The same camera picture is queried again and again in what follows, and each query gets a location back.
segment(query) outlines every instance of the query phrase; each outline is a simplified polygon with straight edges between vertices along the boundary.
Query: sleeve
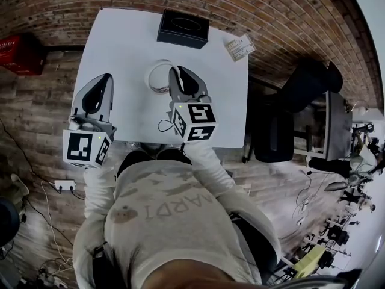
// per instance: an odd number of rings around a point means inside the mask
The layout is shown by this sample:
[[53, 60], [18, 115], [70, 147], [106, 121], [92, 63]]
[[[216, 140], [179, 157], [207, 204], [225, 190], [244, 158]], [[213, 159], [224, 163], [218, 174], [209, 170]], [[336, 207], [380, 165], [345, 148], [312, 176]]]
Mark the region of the sleeve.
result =
[[270, 219], [256, 206], [249, 195], [235, 184], [222, 167], [215, 152], [205, 141], [186, 144], [185, 153], [191, 160], [196, 179], [217, 198], [227, 213], [238, 212], [246, 216], [281, 257], [280, 243]]
[[377, 166], [377, 160], [374, 154], [366, 147], [363, 146], [360, 151], [360, 156], [364, 159], [364, 161], [372, 166]]
[[73, 266], [80, 289], [95, 288], [93, 252], [104, 244], [105, 217], [115, 202], [114, 167], [112, 159], [107, 158], [100, 169], [84, 172], [86, 220], [76, 234], [73, 246]]

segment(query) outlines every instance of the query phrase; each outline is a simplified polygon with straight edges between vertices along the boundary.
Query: wire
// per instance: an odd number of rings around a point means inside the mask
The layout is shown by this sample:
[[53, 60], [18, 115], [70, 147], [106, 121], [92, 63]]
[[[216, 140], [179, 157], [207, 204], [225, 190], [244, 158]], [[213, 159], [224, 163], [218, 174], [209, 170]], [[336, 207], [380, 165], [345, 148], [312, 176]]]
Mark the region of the wire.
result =
[[55, 242], [55, 244], [56, 244], [56, 247], [57, 247], [57, 249], [58, 249], [58, 252], [59, 252], [60, 257], [61, 257], [64, 261], [66, 261], [66, 260], [64, 259], [63, 255], [62, 255], [61, 252], [60, 252], [60, 248], [59, 248], [58, 243], [56, 242], [56, 235], [55, 235], [54, 229], [52, 228], [52, 218], [51, 218], [51, 214], [50, 214], [50, 212], [49, 212], [48, 196], [47, 196], [46, 190], [44, 189], [43, 181], [40, 183], [40, 186], [42, 187], [43, 192], [44, 192], [44, 194], [46, 195], [47, 211], [48, 211], [48, 217], [49, 217], [49, 226], [51, 226], [51, 231], [52, 231], [52, 234], [54, 235], [54, 242]]
[[55, 261], [55, 263], [56, 263], [58, 266], [60, 266], [61, 263], [57, 263], [58, 260], [63, 260], [63, 259], [61, 259], [61, 258], [55, 258], [55, 259], [50, 259], [50, 260], [44, 261], [44, 262], [41, 264], [41, 266], [40, 266], [40, 268], [39, 268], [39, 271], [42, 269], [43, 265], [45, 265], [45, 264], [47, 264], [47, 263], [49, 263], [49, 262], [51, 262], [51, 261]]
[[51, 228], [54, 228], [56, 231], [58, 231], [70, 244], [71, 246], [73, 247], [73, 243], [58, 229], [56, 228], [54, 225], [50, 225], [50, 223], [47, 221], [46, 217], [44, 216], [44, 214], [42, 212], [40, 212], [37, 208], [35, 208], [32, 203], [27, 199], [25, 198], [25, 200], [29, 203], [29, 205], [31, 206], [32, 209], [34, 209], [36, 212], [38, 212], [43, 218], [44, 220], [46, 221], [46, 223], [51, 226]]
[[303, 174], [306, 175], [306, 176], [310, 179], [310, 183], [309, 183], [309, 186], [308, 186], [308, 187], [302, 188], [302, 189], [300, 190], [300, 192], [298, 193], [297, 198], [295, 199], [295, 204], [296, 204], [297, 206], [299, 206], [299, 204], [298, 204], [298, 198], [300, 197], [300, 194], [301, 194], [304, 190], [308, 190], [308, 189], [310, 188], [310, 186], [312, 186], [312, 179], [311, 179], [311, 177], [309, 177], [309, 176], [308, 176], [306, 173], [304, 173], [304, 172], [303, 172]]
[[[167, 129], [165, 129], [165, 130], [162, 131], [162, 130], [159, 128], [159, 126], [160, 126], [160, 124], [161, 124], [163, 121], [166, 121], [166, 122], [170, 123], [171, 126], [170, 126], [169, 128], [167, 128]], [[159, 123], [158, 123], [158, 131], [159, 131], [159, 132], [167, 132], [167, 131], [169, 131], [170, 129], [172, 129], [173, 127], [174, 127], [174, 125], [173, 125], [170, 121], [168, 121], [168, 120], [160, 120]]]
[[317, 196], [319, 190], [321, 189], [321, 186], [322, 186], [323, 183], [325, 182], [325, 180], [326, 180], [326, 178], [328, 177], [328, 175], [329, 175], [329, 174], [327, 174], [327, 175], [325, 176], [325, 178], [322, 180], [321, 184], [319, 185], [317, 191], [316, 191], [315, 194], [314, 194], [314, 197]]
[[278, 240], [284, 240], [284, 239], [286, 239], [286, 238], [288, 238], [288, 237], [291, 237], [291, 236], [294, 235], [298, 230], [299, 230], [299, 228], [297, 228], [294, 232], [292, 232], [292, 233], [290, 233], [290, 234], [284, 236], [283, 238], [278, 238]]
[[71, 186], [70, 187], [70, 191], [71, 191], [71, 194], [73, 194], [76, 198], [80, 199], [80, 200], [84, 200], [85, 198], [82, 198], [82, 197], [79, 197], [77, 196], [74, 192], [73, 192], [73, 187]]
[[11, 248], [8, 250], [8, 252], [5, 254], [5, 256], [1, 256], [0, 260], [5, 260], [5, 259], [6, 259], [6, 257], [8, 256], [8, 254], [10, 253], [10, 251], [12, 250], [13, 245], [14, 245], [14, 240], [12, 240]]
[[20, 151], [22, 151], [23, 155], [24, 155], [24, 158], [26, 160], [26, 162], [28, 163], [28, 165], [30, 166], [31, 168], [31, 172], [36, 176], [38, 177], [39, 179], [43, 180], [44, 182], [47, 182], [49, 184], [49, 186], [51, 186], [57, 193], [61, 193], [59, 192], [55, 187], [52, 186], [52, 183], [43, 179], [39, 174], [37, 174], [31, 164], [31, 162], [29, 161], [27, 155], [25, 154], [24, 150], [22, 149], [22, 147], [20, 147], [20, 145], [17, 143], [16, 139], [7, 131], [5, 125], [4, 125], [4, 122], [1, 120], [0, 118], [0, 122], [1, 122], [1, 125], [2, 125], [2, 128], [4, 130], [4, 132], [13, 140], [13, 142], [15, 143], [15, 145], [20, 149]]
[[73, 267], [71, 264], [68, 263], [68, 261], [70, 261], [70, 260], [72, 260], [72, 263], [73, 263], [73, 258], [72, 258], [72, 257], [68, 258], [67, 261], [66, 261], [65, 263], [60, 264], [58, 271], [60, 271], [60, 268], [61, 268], [63, 265], [65, 265], [65, 264], [68, 264], [70, 267]]
[[64, 270], [58, 270], [58, 271], [56, 271], [56, 272], [50, 274], [48, 277], [50, 277], [50, 276], [52, 276], [52, 275], [56, 275], [56, 274], [61, 273], [61, 272], [64, 272], [64, 271], [68, 271], [68, 270], [73, 270], [73, 267], [69, 267], [69, 268], [66, 268], [66, 269], [64, 269]]

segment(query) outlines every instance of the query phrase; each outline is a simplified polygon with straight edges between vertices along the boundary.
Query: white cable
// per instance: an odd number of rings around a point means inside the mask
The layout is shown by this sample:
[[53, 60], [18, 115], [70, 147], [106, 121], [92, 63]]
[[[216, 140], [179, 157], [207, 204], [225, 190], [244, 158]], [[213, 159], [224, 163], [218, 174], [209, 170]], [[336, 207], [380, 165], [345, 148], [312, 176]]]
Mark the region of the white cable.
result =
[[59, 255], [60, 255], [61, 259], [63, 259], [64, 262], [67, 263], [68, 260], [65, 260], [65, 259], [64, 259], [63, 255], [62, 255], [61, 252], [60, 252], [59, 245], [58, 245], [58, 243], [56, 242], [56, 235], [55, 235], [54, 229], [52, 228], [52, 218], [51, 218], [51, 214], [50, 214], [50, 212], [49, 212], [48, 196], [47, 196], [46, 190], [44, 189], [43, 182], [44, 182], [44, 181], [42, 181], [42, 182], [40, 183], [40, 186], [42, 187], [43, 192], [44, 192], [44, 194], [46, 195], [47, 211], [48, 211], [48, 216], [49, 216], [49, 224], [50, 224], [50, 226], [51, 226], [52, 234], [54, 235], [54, 242], [55, 242], [55, 244], [56, 244], [56, 247], [58, 248], [58, 252], [59, 252]]
[[167, 85], [165, 87], [154, 87], [153, 85], [151, 85], [150, 83], [150, 75], [151, 73], [159, 66], [162, 66], [162, 65], [169, 65], [171, 66], [175, 72], [177, 73], [177, 77], [179, 78], [179, 83], [180, 83], [180, 86], [182, 87], [182, 90], [184, 90], [184, 86], [183, 86], [183, 81], [182, 79], [180, 78], [180, 70], [178, 68], [178, 66], [174, 63], [172, 63], [170, 60], [167, 60], [167, 59], [161, 59], [161, 60], [158, 60], [155, 62], [154, 65], [150, 66], [147, 70], [146, 70], [146, 73], [144, 74], [144, 83], [146, 84], [146, 86], [151, 90], [151, 91], [154, 91], [155, 93], [157, 94], [163, 94], [163, 93], [168, 93], [168, 91], [170, 90], [170, 86]]
[[73, 267], [69, 267], [69, 268], [66, 268], [64, 270], [58, 270], [56, 272], [53, 272], [51, 275], [49, 275], [48, 277], [52, 276], [52, 275], [55, 275], [57, 273], [61, 273], [61, 272], [64, 272], [64, 271], [68, 271], [68, 270], [73, 270]]
[[73, 258], [70, 257], [70, 258], [67, 259], [67, 261], [66, 261], [65, 263], [60, 264], [58, 271], [60, 271], [61, 267], [62, 267], [63, 265], [65, 265], [65, 264], [68, 264], [70, 267], [73, 267], [71, 264], [68, 263], [68, 261], [70, 261], [70, 260], [72, 260], [72, 262], [73, 262]]

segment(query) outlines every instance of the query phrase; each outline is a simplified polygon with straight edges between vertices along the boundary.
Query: yellow object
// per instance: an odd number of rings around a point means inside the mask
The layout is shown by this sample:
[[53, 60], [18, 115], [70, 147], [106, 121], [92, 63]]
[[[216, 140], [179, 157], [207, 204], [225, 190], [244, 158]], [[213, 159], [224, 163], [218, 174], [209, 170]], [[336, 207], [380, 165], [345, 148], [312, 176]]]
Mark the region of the yellow object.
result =
[[315, 245], [299, 262], [294, 264], [293, 269], [298, 273], [294, 278], [304, 278], [309, 276], [316, 268], [318, 261], [321, 259], [326, 248], [321, 245]]

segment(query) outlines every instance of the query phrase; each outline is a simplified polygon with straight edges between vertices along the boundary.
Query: white tape roll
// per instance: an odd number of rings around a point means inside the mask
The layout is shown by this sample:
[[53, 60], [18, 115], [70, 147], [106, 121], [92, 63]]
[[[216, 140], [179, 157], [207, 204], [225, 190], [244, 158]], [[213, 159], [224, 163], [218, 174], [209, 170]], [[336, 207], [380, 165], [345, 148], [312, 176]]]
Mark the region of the white tape roll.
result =
[[148, 86], [148, 88], [151, 91], [154, 91], [157, 94], [164, 94], [164, 93], [167, 93], [170, 90], [170, 86], [169, 85], [167, 85], [165, 87], [154, 87], [150, 83], [150, 75], [151, 75], [151, 73], [157, 67], [162, 66], [162, 65], [170, 65], [176, 71], [179, 80], [182, 81], [181, 78], [180, 78], [180, 71], [179, 71], [178, 67], [175, 64], [173, 64], [170, 60], [166, 60], [166, 59], [158, 60], [153, 66], [151, 66], [150, 68], [147, 69], [146, 74], [144, 75], [144, 83], [146, 84], [146, 86]]

